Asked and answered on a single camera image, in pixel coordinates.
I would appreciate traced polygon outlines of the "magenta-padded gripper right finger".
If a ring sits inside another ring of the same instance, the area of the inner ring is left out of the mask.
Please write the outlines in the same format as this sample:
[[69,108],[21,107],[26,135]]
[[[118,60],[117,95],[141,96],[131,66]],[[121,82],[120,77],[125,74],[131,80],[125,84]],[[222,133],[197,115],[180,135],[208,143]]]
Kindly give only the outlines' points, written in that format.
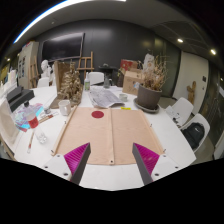
[[159,155],[140,144],[133,144],[132,153],[145,185],[168,176],[180,169],[180,166],[168,155]]

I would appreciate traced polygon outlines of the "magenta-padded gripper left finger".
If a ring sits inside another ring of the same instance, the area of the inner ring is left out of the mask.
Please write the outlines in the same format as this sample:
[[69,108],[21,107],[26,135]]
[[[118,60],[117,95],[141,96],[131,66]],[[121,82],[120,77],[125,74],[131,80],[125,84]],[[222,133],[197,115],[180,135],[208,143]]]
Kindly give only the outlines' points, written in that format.
[[42,168],[45,171],[78,185],[82,179],[90,153],[90,144],[86,143],[65,155],[56,154]]

